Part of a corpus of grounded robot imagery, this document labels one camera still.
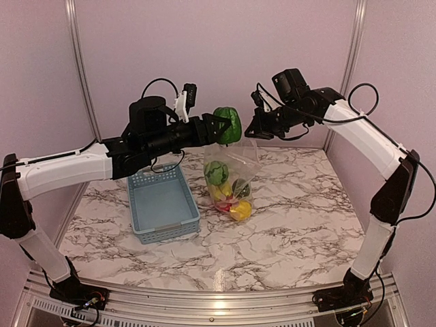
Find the green toy pepper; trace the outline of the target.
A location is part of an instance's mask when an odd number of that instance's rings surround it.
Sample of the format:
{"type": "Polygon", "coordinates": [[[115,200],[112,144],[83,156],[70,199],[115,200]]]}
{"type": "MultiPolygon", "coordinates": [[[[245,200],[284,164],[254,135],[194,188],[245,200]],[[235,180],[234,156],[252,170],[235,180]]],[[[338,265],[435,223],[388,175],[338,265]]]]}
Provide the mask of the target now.
{"type": "Polygon", "coordinates": [[[228,106],[218,107],[214,110],[213,114],[230,121],[230,126],[223,132],[217,143],[229,145],[239,142],[242,137],[242,124],[237,109],[228,106]]]}

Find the clear zip top bag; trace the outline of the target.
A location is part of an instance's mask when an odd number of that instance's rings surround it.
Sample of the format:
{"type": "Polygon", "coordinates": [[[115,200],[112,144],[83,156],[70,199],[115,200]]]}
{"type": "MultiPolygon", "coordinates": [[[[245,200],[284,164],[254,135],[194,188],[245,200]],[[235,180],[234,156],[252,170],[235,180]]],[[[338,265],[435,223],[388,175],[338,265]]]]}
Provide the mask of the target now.
{"type": "MultiPolygon", "coordinates": [[[[262,165],[258,159],[258,147],[254,139],[251,138],[241,138],[239,142],[232,143],[230,145],[209,145],[204,150],[204,167],[208,162],[211,161],[222,161],[228,165],[229,168],[229,178],[227,182],[232,186],[233,182],[242,178],[246,181],[251,182],[255,178],[256,174],[262,169],[262,165]]],[[[215,201],[212,199],[210,192],[208,190],[209,196],[215,207],[215,201]]],[[[253,213],[253,189],[251,186],[251,195],[247,198],[238,199],[249,201],[252,205],[253,213]]],[[[221,212],[229,217],[230,212],[221,212]]]]}

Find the green toy watermelon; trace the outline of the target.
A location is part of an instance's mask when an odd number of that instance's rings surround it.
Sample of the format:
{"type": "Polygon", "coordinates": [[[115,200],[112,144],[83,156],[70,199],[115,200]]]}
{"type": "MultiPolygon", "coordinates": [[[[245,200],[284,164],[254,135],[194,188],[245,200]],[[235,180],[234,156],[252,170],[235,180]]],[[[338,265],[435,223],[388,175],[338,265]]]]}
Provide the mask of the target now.
{"type": "Polygon", "coordinates": [[[222,185],[229,178],[228,165],[222,161],[208,162],[204,167],[204,176],[207,183],[215,186],[222,185]]]}

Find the green orange toy mango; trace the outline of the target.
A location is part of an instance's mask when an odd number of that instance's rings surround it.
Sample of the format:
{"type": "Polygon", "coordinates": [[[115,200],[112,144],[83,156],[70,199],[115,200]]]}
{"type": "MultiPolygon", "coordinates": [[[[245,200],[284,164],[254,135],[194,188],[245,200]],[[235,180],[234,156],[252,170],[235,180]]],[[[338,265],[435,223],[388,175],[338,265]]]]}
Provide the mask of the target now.
{"type": "Polygon", "coordinates": [[[247,198],[251,195],[251,185],[249,181],[238,178],[232,184],[232,193],[238,199],[247,198]]]}

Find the yellow toy banana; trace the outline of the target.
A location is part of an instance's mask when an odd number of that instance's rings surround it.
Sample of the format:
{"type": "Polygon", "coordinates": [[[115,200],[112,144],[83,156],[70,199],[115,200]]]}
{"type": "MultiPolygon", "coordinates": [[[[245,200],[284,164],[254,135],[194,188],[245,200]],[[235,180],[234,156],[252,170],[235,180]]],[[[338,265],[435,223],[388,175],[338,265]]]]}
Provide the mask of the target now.
{"type": "Polygon", "coordinates": [[[209,185],[208,190],[212,199],[216,202],[225,202],[231,200],[234,197],[232,186],[227,181],[218,186],[209,185]]]}

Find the red toy apple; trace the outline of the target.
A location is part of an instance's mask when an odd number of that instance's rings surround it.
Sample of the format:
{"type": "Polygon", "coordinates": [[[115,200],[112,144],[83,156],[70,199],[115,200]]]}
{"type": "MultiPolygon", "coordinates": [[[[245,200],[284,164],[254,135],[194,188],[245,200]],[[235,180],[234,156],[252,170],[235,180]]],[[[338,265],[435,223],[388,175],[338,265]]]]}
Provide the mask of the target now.
{"type": "Polygon", "coordinates": [[[233,206],[239,204],[239,200],[237,198],[224,199],[220,201],[215,201],[215,208],[218,211],[228,213],[232,209],[233,206]]]}

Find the yellow toy pear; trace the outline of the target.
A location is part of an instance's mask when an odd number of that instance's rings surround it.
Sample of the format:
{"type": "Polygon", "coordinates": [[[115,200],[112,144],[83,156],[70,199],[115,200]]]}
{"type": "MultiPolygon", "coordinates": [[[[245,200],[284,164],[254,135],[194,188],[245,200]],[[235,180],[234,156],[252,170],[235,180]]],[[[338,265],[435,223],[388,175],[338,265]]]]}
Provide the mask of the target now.
{"type": "Polygon", "coordinates": [[[250,218],[252,214],[252,205],[249,201],[240,200],[230,207],[230,216],[236,221],[244,221],[250,218]]]}

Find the blue-grey perforated plastic basket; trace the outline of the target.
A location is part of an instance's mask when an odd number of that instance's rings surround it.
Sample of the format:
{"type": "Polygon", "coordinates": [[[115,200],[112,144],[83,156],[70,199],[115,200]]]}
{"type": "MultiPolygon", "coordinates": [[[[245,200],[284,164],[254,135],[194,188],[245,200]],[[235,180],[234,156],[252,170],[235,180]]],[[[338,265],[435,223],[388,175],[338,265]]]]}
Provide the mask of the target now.
{"type": "Polygon", "coordinates": [[[200,231],[200,212],[187,179],[176,163],[143,169],[127,178],[134,235],[143,244],[200,231]]]}

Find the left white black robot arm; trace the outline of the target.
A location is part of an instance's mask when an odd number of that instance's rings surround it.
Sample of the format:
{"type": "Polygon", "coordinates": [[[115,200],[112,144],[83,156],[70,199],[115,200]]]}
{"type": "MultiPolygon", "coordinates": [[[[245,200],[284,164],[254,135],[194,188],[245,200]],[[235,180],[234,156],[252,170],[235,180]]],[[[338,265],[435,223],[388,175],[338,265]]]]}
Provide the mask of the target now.
{"type": "Polygon", "coordinates": [[[59,284],[64,297],[79,303],[86,297],[86,288],[77,281],[67,258],[36,226],[31,199],[71,185],[131,176],[162,155],[215,143],[230,126],[229,119],[203,114],[159,132],[125,132],[50,157],[19,160],[15,154],[7,155],[1,167],[1,234],[15,240],[59,284]]]}

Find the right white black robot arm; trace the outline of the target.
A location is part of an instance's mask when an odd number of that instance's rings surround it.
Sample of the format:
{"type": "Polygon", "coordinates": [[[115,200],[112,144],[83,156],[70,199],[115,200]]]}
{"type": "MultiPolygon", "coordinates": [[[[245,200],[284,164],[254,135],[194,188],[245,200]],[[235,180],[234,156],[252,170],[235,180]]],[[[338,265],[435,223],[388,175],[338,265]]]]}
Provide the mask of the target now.
{"type": "Polygon", "coordinates": [[[249,138],[285,139],[291,127],[323,123],[359,150],[379,171],[385,183],[371,200],[366,236],[351,268],[346,272],[337,298],[352,305],[364,294],[364,286],[387,254],[400,217],[413,189],[418,167],[417,152],[408,151],[372,123],[365,114],[351,109],[345,98],[330,87],[297,87],[278,101],[261,85],[251,93],[256,108],[245,131],[249,138]]]}

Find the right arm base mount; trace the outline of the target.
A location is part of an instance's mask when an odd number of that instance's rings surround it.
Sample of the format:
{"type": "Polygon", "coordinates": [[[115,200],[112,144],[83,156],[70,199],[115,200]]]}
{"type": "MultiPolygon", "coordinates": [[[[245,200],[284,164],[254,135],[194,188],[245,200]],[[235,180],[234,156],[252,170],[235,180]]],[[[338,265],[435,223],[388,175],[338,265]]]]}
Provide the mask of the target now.
{"type": "Polygon", "coordinates": [[[363,303],[369,304],[373,300],[369,280],[369,278],[358,278],[349,269],[341,286],[315,291],[312,302],[319,312],[343,309],[363,303]]]}

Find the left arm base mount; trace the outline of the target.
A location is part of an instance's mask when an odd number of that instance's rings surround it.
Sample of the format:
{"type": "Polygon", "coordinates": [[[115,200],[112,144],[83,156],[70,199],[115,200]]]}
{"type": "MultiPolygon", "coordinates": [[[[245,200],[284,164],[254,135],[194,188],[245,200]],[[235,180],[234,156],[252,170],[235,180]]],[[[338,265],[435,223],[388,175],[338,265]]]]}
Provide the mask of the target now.
{"type": "Polygon", "coordinates": [[[82,283],[78,277],[70,276],[50,285],[50,297],[75,305],[80,309],[92,307],[102,311],[106,307],[109,291],[104,287],[82,283]]]}

